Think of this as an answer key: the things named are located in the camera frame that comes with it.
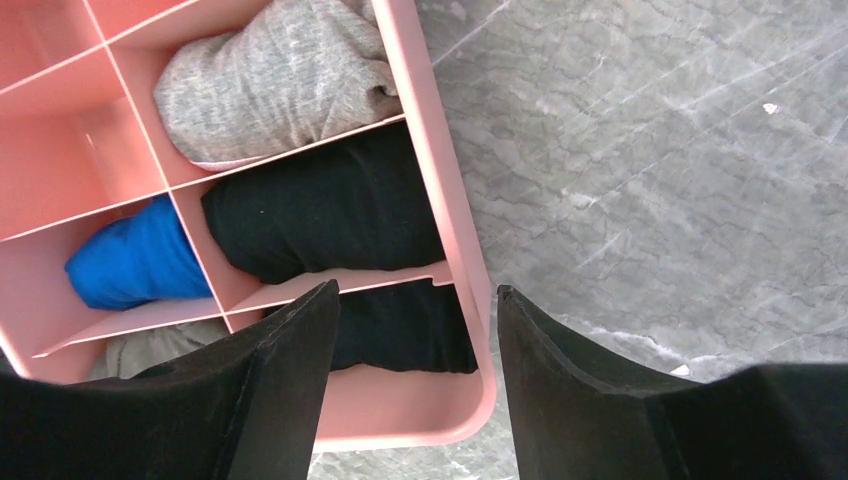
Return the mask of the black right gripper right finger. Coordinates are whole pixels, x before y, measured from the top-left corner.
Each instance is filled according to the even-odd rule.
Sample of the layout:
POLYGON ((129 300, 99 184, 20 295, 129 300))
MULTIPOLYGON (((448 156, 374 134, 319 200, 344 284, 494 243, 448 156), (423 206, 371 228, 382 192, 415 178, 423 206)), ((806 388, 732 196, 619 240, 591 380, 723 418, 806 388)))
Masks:
POLYGON ((498 289, 523 479, 843 479, 847 367, 754 365, 698 383, 619 355, 498 289))

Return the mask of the grey boxer briefs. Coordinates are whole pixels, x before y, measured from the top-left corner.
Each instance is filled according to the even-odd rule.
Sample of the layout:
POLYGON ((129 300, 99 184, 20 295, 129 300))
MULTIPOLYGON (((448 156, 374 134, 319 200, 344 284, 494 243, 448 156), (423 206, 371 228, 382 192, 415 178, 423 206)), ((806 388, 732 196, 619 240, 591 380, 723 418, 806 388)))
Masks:
POLYGON ((153 95, 171 142, 212 172, 402 112, 369 1, 272 1, 241 31, 181 47, 153 95))

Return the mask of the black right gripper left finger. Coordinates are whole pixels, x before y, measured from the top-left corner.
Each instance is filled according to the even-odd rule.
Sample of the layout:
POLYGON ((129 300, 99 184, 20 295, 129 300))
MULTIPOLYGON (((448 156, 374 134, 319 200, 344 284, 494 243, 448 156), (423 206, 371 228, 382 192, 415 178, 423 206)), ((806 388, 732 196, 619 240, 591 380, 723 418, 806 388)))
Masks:
POLYGON ((340 318, 325 282, 129 378, 1 378, 5 479, 304 479, 340 318))

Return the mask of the pink divided organizer tray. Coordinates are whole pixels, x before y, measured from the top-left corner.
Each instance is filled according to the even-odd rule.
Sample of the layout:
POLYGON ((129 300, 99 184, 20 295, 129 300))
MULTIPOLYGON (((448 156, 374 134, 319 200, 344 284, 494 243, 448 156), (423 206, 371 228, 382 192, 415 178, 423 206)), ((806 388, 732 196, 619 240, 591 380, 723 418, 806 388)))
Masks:
POLYGON ((477 358, 472 374, 355 366, 329 376, 319 452, 460 441, 490 418, 491 286, 425 37, 411 1, 374 3, 446 257, 398 271, 331 270, 263 285, 211 238, 200 198, 217 175, 166 136, 153 89, 173 51, 232 31, 259 1, 5 1, 1 5, 1 348, 21 376, 85 379, 106 342, 130 332, 221 319, 231 331, 319 283, 344 293, 431 279, 456 290, 477 358), (173 201, 212 296, 125 312, 87 307, 67 259, 99 228, 159 194, 173 201))

